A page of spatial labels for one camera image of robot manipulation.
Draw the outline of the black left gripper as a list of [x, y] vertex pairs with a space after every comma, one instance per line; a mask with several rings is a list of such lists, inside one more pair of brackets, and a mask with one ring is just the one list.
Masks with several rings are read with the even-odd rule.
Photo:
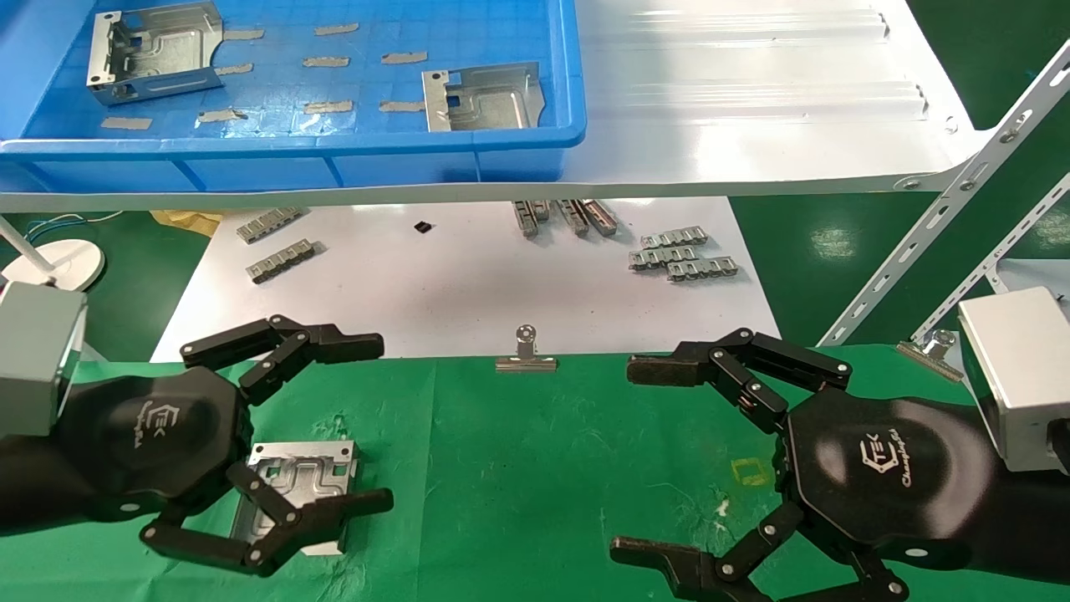
[[[305, 325], [276, 314], [194, 340], [180, 354], [195, 369], [90, 382], [70, 393], [57, 443], [87, 487], [78, 518], [121, 522], [166, 508], [139, 532], [154, 553], [268, 578], [302, 547], [335, 540], [350, 519], [393, 509], [386, 488], [297, 508], [238, 462], [251, 452], [248, 404], [260, 406], [314, 362], [381, 358], [385, 339], [379, 333], [343, 334], [335, 324]], [[238, 388], [215, 373], [253, 358]], [[248, 543], [184, 528], [187, 511], [207, 510], [231, 487], [272, 519], [262, 538]]]

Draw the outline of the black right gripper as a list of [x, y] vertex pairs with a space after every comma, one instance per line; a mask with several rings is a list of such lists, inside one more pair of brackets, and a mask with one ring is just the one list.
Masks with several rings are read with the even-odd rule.
[[[610, 558], [661, 572], [685, 601], [768, 601], [752, 572], [805, 526], [834, 558], [846, 556], [856, 580], [792, 601], [905, 601], [910, 587], [874, 554], [931, 570], [967, 567], [974, 523], [1000, 473], [978, 411], [918, 397], [860, 399], [841, 391], [852, 373], [851, 365], [747, 328], [714, 342], [684, 340], [668, 355], [632, 355], [631, 384], [710, 385], [765, 434], [786, 427], [792, 503], [723, 557], [616, 537]], [[788, 411], [763, 375], [821, 392]]]

